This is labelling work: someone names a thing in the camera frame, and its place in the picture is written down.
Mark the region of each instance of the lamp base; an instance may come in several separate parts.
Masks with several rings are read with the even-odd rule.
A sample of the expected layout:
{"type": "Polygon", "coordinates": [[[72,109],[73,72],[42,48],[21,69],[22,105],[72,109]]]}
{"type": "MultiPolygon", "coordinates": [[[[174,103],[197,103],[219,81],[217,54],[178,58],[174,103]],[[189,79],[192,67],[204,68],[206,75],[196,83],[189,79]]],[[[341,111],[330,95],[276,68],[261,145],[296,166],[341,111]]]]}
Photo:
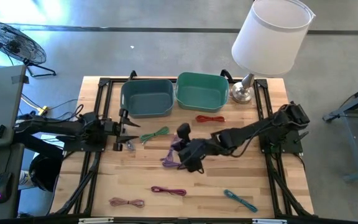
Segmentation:
{"type": "Polygon", "coordinates": [[[252,85],[254,84],[254,75],[248,74],[241,82],[237,82],[231,88],[232,99],[241,104],[246,104],[252,99],[252,85]]]}
{"type": "Polygon", "coordinates": [[[241,89],[243,89],[241,82],[238,82],[233,85],[233,87],[231,88],[232,99],[235,102],[241,103],[241,104],[249,103],[252,99],[251,88],[243,89],[244,91],[242,91],[241,89]]]}

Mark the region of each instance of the lamp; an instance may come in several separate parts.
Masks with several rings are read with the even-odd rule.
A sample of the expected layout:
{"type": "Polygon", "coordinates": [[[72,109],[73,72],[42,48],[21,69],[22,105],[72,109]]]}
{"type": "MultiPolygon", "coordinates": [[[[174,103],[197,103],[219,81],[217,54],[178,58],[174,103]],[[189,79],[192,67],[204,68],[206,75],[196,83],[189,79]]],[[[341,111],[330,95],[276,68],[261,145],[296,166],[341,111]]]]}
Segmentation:
{"type": "Polygon", "coordinates": [[[289,72],[315,14],[298,0],[256,0],[231,53],[249,73],[233,85],[238,103],[251,100],[254,75],[272,77],[289,72]]]}

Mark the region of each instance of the red cable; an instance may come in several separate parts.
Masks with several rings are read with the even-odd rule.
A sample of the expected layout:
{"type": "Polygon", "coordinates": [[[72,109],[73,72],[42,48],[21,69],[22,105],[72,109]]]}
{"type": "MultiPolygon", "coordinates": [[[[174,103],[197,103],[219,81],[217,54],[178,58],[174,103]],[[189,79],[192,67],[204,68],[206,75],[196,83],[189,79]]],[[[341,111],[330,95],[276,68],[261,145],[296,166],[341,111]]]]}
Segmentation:
{"type": "Polygon", "coordinates": [[[144,201],[141,199],[136,200],[124,200],[122,198],[112,198],[109,200],[111,206],[119,206],[119,205],[133,205],[138,208],[144,207],[144,201]]]}
{"type": "Polygon", "coordinates": [[[226,120],[224,119],[223,116],[209,117],[209,116],[204,116],[204,115],[198,115],[196,117],[196,121],[197,122],[207,122],[207,121],[225,122],[226,120]]]}
{"type": "Polygon", "coordinates": [[[157,187],[157,186],[153,186],[152,187],[152,192],[155,192],[155,193],[161,193],[161,192],[168,192],[170,194],[176,194],[176,195],[179,195],[179,196],[185,196],[186,195],[186,190],[185,189],[166,189],[166,188],[163,188],[163,187],[157,187]]]}

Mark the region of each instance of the green bin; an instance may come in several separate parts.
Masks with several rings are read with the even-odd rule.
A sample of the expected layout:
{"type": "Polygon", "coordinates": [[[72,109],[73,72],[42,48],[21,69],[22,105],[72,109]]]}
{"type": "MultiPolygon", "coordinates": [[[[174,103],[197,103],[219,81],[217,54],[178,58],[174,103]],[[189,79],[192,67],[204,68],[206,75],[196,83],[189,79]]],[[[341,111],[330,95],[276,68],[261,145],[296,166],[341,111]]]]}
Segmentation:
{"type": "Polygon", "coordinates": [[[178,104],[186,110],[217,112],[227,103],[228,94],[229,82],[219,75],[184,72],[177,80],[178,104]]]}
{"type": "Polygon", "coordinates": [[[133,118],[168,116],[173,108],[173,85],[170,80],[131,80],[121,88],[121,108],[133,118]]]}

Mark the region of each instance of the gray floor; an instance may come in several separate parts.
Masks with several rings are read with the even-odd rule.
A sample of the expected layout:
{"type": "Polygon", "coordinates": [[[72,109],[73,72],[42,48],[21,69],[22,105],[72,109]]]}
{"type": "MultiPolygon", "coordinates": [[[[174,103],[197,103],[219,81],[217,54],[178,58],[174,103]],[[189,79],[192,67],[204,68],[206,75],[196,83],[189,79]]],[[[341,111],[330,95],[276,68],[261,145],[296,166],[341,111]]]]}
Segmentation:
{"type": "MultiPolygon", "coordinates": [[[[240,28],[251,0],[0,0],[0,21],[96,27],[240,28]]],[[[312,29],[358,30],[358,1],[304,0],[317,18],[312,29]]],[[[243,71],[231,57],[236,34],[25,32],[46,51],[57,77],[30,79],[24,93],[53,106],[78,96],[84,75],[178,75],[184,71],[234,76],[243,71]]],[[[10,65],[0,53],[0,65],[10,65]]],[[[342,176],[356,171],[344,127],[326,124],[323,114],[358,90],[358,36],[308,35],[293,70],[285,75],[288,96],[301,103],[311,119],[304,138],[304,160],[315,213],[326,218],[358,220],[358,182],[342,176]]],[[[59,116],[75,104],[53,111],[59,116]]],[[[30,108],[21,105],[23,112],[30,108]]],[[[26,152],[24,167],[32,158],[26,152]]],[[[20,211],[43,215],[51,195],[38,189],[22,193],[20,211]],[[37,201],[39,207],[31,207],[37,201]]]]}

